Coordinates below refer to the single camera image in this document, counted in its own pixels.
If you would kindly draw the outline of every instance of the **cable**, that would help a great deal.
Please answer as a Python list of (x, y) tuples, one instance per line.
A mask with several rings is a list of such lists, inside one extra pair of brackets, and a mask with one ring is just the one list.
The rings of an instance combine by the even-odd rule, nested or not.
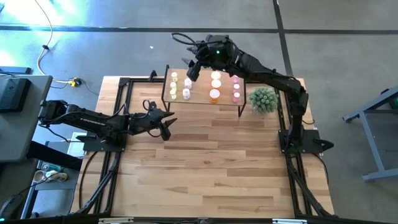
[(53, 132), (49, 127), (46, 127), (46, 126), (41, 125), (41, 124), (39, 124), (39, 127), (42, 127), (42, 128), (45, 128), (45, 129), (49, 130), (53, 135), (62, 138), (62, 139), (63, 139), (64, 141), (66, 141), (66, 142), (70, 142), (69, 140), (67, 140), (67, 139), (66, 139), (65, 137), (63, 137), (62, 135)]
[(47, 18), (47, 20), (48, 20), (48, 22), (49, 22), (49, 24), (50, 24), (50, 29), (51, 29), (51, 34), (50, 34), (49, 41), (47, 41), (47, 44), (45, 44), (45, 45), (42, 46), (42, 47), (43, 47), (43, 50), (41, 51), (39, 57), (37, 58), (37, 68), (39, 69), (39, 71), (40, 71), (40, 73), (41, 73), (42, 75), (45, 75), (45, 73), (44, 73), (44, 72), (42, 71), (42, 69), (40, 68), (40, 61), (42, 60), (44, 50), (50, 50), (50, 49), (49, 49), (49, 44), (50, 44), (50, 41), (51, 41), (51, 39), (52, 39), (53, 30), (52, 30), (51, 21), (50, 21), (48, 15), (47, 15), (47, 13), (45, 13), (44, 9), (43, 9), (42, 6), (37, 2), (37, 0), (34, 0), (34, 1), (36, 2), (36, 4), (40, 7), (40, 9), (42, 10), (42, 12), (44, 13), (45, 17)]
[[(145, 107), (145, 102), (148, 102), (148, 108)], [(150, 101), (149, 101), (149, 100), (144, 100), (144, 101), (142, 102), (142, 107), (147, 111), (147, 114), (145, 114), (144, 116), (138, 117), (138, 118), (134, 118), (134, 119), (146, 118), (146, 116), (149, 115), (149, 111), (150, 111)]]
[(69, 78), (68, 80), (52, 80), (53, 82), (65, 83), (65, 85), (63, 87), (50, 86), (50, 88), (63, 89), (65, 87), (67, 87), (67, 85), (69, 84), (70, 80), (73, 80), (73, 78)]
[[(123, 104), (122, 107), (120, 107), (120, 109), (119, 109), (114, 115), (109, 116), (109, 117), (107, 117), (107, 118), (102, 118), (102, 117), (100, 117), (100, 116), (94, 116), (94, 117), (101, 118), (101, 119), (111, 119), (111, 118), (114, 118), (115, 116), (117, 116), (117, 115), (119, 114), (119, 112), (120, 112), (125, 106), (126, 106), (126, 104)], [(48, 121), (49, 121), (49, 124), (52, 124), (52, 123), (58, 121), (59, 119), (65, 117), (65, 116), (67, 116), (67, 115), (70, 115), (70, 114), (78, 114), (78, 113), (81, 114), (81, 113), (85, 113), (85, 112), (82, 112), (82, 111), (69, 112), (69, 113), (66, 113), (66, 114), (63, 114), (63, 115), (59, 116), (58, 118), (51, 119), (51, 120), (48, 120)]]
[(92, 92), (92, 94), (94, 94), (94, 95), (97, 95), (97, 96), (100, 95), (99, 93), (96, 93), (96, 92), (94, 92), (93, 90), (91, 90), (90, 88), (88, 88), (88, 86), (87, 86), (87, 84), (86, 84), (86, 81), (84, 81), (82, 78), (79, 78), (79, 79), (83, 82), (83, 84), (86, 86), (86, 88), (87, 88), (88, 91)]
[(85, 165), (85, 168), (83, 169), (83, 173), (81, 173), (81, 179), (80, 179), (80, 186), (79, 186), (79, 209), (82, 208), (82, 204), (81, 204), (81, 192), (83, 190), (83, 179), (85, 178), (86, 175), (86, 171), (87, 171), (87, 167), (88, 165), (91, 163), (91, 160), (93, 160), (94, 156), (97, 154), (98, 151), (94, 152), (90, 158), (88, 158), (87, 163)]
[(323, 164), (323, 167), (325, 168), (325, 174), (326, 174), (326, 181), (328, 182), (329, 185), (329, 173), (328, 173), (328, 168), (326, 167), (325, 161), (316, 153), (313, 153), (315, 157), (317, 157)]
[[(77, 162), (81, 162), (81, 160), (76, 161), (76, 162), (72, 162), (70, 165), (74, 165), (74, 164), (76, 164)], [(65, 168), (66, 168), (66, 167), (62, 167), (62, 169), (60, 170), (60, 172), (57, 172), (57, 173), (55, 173), (55, 174), (61, 173)], [(38, 183), (36, 183), (36, 184), (30, 185), (29, 187), (25, 188), (24, 190), (21, 190), (21, 191), (20, 191), (18, 194), (16, 194), (16, 195), (20, 195), (20, 194), (23, 193), (24, 191), (29, 190), (31, 187), (34, 187), (34, 186), (36, 186), (36, 185), (39, 185), (39, 184), (44, 183), (48, 178), (52, 177), (52, 176), (55, 175), (55, 174), (52, 174), (52, 175), (46, 177), (46, 178), (45, 178), (44, 180), (42, 180), (41, 182), (38, 182)]]
[[(190, 40), (191, 42), (189, 43), (189, 42), (182, 41), (182, 40), (176, 38), (175, 35), (180, 35), (182, 37), (185, 37), (188, 40)], [(198, 42), (198, 43), (196, 43), (191, 37), (189, 37), (186, 34), (182, 34), (182, 33), (172, 33), (172, 38), (173, 38), (173, 40), (177, 41), (178, 43), (185, 44), (185, 45), (195, 45), (195, 46), (202, 45), (202, 44), (217, 44), (217, 43), (222, 43), (223, 42), (222, 40), (217, 40), (217, 41), (211, 41), (211, 42)]]
[(150, 136), (152, 136), (153, 138), (157, 138), (157, 137), (160, 137), (160, 136), (162, 135), (162, 130), (160, 130), (160, 134), (159, 134), (158, 136), (154, 136), (153, 134), (150, 133), (150, 131), (147, 131), (147, 132), (148, 132), (148, 134), (149, 134)]
[(314, 119), (312, 119), (312, 123), (307, 123), (307, 122), (305, 122), (304, 120), (302, 120), (302, 121), (303, 121), (304, 124), (309, 124), (309, 125), (315, 124), (315, 120), (314, 120)]
[(193, 220), (193, 221), (185, 220), (185, 221), (176, 222), (174, 224), (181, 224), (181, 223), (198, 223), (198, 221), (196, 221), (196, 220)]

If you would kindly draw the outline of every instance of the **pink vial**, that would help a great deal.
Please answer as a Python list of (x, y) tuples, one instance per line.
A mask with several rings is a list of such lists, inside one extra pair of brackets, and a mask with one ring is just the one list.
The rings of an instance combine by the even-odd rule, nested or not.
[(234, 83), (239, 83), (239, 77), (237, 77), (236, 75), (232, 76), (232, 81)]
[(239, 102), (239, 97), (241, 96), (240, 93), (234, 93), (234, 97), (232, 98), (232, 102), (237, 103)]
[(233, 93), (239, 93), (239, 84), (234, 84), (234, 90), (232, 91)]

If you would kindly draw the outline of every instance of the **orange vial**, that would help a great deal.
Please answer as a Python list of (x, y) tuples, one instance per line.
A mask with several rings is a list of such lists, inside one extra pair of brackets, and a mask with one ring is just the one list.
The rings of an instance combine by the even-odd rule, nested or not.
[(220, 91), (218, 90), (210, 90), (210, 102), (218, 103), (218, 98), (220, 97)]

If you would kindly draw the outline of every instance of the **wood grain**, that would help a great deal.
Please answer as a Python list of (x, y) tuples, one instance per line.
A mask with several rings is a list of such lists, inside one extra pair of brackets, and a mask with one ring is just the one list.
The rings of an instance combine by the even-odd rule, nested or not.
[[(164, 90), (164, 101), (171, 102), (171, 103), (197, 103), (197, 104), (211, 104), (210, 103), (210, 90), (211, 87), (211, 73), (212, 70), (201, 69), (199, 72), (198, 80), (192, 82), (192, 89), (190, 90), (190, 99), (184, 100), (182, 96), (182, 90), (184, 89), (184, 80), (187, 77), (186, 69), (175, 69), (170, 68), (167, 71), (167, 78), (166, 78), (166, 85)], [(177, 98), (175, 100), (172, 99), (170, 95), (170, 83), (172, 83), (172, 76), (173, 72), (177, 72), (178, 80), (177, 80)], [(239, 93), (241, 97), (237, 103), (233, 103), (233, 79), (229, 77), (228, 73), (220, 72), (221, 73), (221, 87), (218, 88), (220, 91), (220, 97), (218, 98), (217, 105), (243, 105), (244, 104), (244, 88), (243, 88), (243, 79), (239, 78)]]
[[(97, 111), (113, 112), (118, 82), (119, 77), (104, 77)], [(248, 93), (258, 86), (263, 85), (248, 85)], [(134, 84), (130, 113), (144, 112), (142, 101), (146, 99), (162, 108), (161, 95), (162, 84)], [(170, 127), (169, 141), (146, 133), (129, 137), (119, 168), (112, 216), (294, 216), (285, 157), (279, 152), (277, 113), (258, 116), (249, 102), (240, 118), (235, 106), (181, 103), (172, 104), (171, 111), (178, 120)], [(309, 108), (304, 120), (312, 120)], [(97, 153), (88, 166), (83, 202), (98, 185), (103, 157), (104, 153)], [(333, 213), (322, 163), (312, 155), (303, 155), (303, 163), (309, 188)], [(302, 206), (302, 193), (297, 193)], [(78, 190), (72, 211), (77, 209)]]

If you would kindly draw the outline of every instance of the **white vial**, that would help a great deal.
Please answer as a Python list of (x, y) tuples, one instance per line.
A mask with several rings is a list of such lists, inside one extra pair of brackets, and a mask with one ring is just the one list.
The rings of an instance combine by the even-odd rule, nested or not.
[(189, 78), (186, 78), (185, 79), (185, 81), (184, 81), (184, 88), (187, 88), (187, 89), (192, 89), (192, 81), (191, 81), (191, 79), (189, 79)]
[(177, 84), (175, 82), (170, 83), (170, 87), (172, 90), (176, 90), (177, 89)]
[(221, 78), (221, 73), (220, 72), (217, 72), (217, 71), (215, 71), (215, 72), (212, 72), (211, 73), (211, 78), (212, 79), (220, 79)]
[(173, 82), (177, 82), (177, 80), (178, 80), (178, 74), (177, 74), (177, 72), (173, 72), (173, 73), (172, 73), (172, 79), (173, 79)]
[(170, 90), (170, 95), (172, 96), (172, 100), (175, 100), (177, 98), (176, 89)]
[(182, 96), (184, 97), (184, 100), (189, 100), (191, 97), (191, 93), (189, 92), (189, 89), (185, 88), (182, 90)]

